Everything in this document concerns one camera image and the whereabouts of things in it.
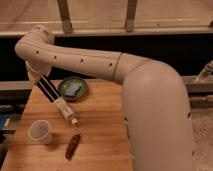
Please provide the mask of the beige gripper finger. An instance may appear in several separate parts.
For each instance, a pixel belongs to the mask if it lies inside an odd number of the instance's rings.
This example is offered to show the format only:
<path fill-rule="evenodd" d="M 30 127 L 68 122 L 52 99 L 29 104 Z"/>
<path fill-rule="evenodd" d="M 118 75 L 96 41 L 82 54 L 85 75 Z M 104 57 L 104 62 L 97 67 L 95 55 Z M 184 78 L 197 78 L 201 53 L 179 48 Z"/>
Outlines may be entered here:
<path fill-rule="evenodd" d="M 30 72 L 28 72 L 27 75 L 28 75 L 29 81 L 30 81 L 33 85 L 36 85 L 36 84 L 37 84 L 37 79 L 36 79 Z"/>

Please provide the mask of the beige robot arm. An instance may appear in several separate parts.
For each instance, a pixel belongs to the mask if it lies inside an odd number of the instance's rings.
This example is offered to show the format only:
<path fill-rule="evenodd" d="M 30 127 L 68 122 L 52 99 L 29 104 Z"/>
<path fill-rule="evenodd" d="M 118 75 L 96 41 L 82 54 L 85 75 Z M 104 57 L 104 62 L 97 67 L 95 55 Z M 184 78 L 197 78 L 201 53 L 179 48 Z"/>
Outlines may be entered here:
<path fill-rule="evenodd" d="M 60 47 L 54 40 L 37 25 L 16 43 L 30 80 L 56 67 L 120 84 L 133 170 L 196 171 L 189 97 L 176 70 L 146 57 Z"/>

